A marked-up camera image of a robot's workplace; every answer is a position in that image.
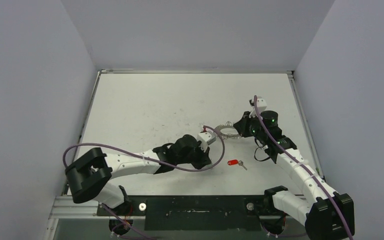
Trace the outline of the silver keyring disc with rings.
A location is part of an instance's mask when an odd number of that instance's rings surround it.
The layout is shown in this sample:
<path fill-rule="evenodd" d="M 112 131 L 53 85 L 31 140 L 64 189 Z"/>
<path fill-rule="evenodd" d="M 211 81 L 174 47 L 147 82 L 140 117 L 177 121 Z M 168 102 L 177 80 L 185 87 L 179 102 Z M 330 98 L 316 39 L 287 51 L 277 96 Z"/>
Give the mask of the silver keyring disc with rings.
<path fill-rule="evenodd" d="M 238 140 L 241 137 L 239 132 L 234 128 L 234 124 L 231 121 L 227 121 L 223 124 L 219 124 L 210 130 L 216 138 L 221 137 L 222 140 Z"/>

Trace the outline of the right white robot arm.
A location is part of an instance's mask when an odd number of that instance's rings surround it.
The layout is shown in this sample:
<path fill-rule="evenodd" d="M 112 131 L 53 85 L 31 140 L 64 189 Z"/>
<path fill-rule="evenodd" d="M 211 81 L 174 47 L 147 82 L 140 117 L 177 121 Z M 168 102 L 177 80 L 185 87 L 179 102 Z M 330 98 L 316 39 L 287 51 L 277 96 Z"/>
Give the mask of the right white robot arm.
<path fill-rule="evenodd" d="M 257 115 L 244 112 L 233 124 L 241 137 L 253 137 L 270 159 L 282 168 L 304 195 L 300 199 L 278 186 L 267 189 L 262 207 L 270 215 L 282 211 L 300 222 L 311 240 L 352 239 L 355 234 L 354 202 L 320 177 L 301 155 L 296 144 L 282 133 L 278 113 L 266 110 Z"/>

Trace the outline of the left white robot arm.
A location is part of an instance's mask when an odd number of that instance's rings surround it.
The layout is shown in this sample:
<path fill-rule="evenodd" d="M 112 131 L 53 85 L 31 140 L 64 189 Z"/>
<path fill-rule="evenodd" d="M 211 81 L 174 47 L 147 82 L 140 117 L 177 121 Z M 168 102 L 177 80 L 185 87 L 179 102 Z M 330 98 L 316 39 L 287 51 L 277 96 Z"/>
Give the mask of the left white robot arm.
<path fill-rule="evenodd" d="M 116 215 L 124 215 L 129 210 L 128 196 L 122 186 L 110 183 L 111 179 L 167 173 L 181 164 L 192 165 L 193 171 L 201 170 L 212 163 L 209 145 L 215 140 L 209 132 L 201 132 L 197 137 L 186 134 L 175 143 L 132 154 L 106 154 L 100 147 L 94 147 L 65 169 L 73 202 L 95 200 Z"/>

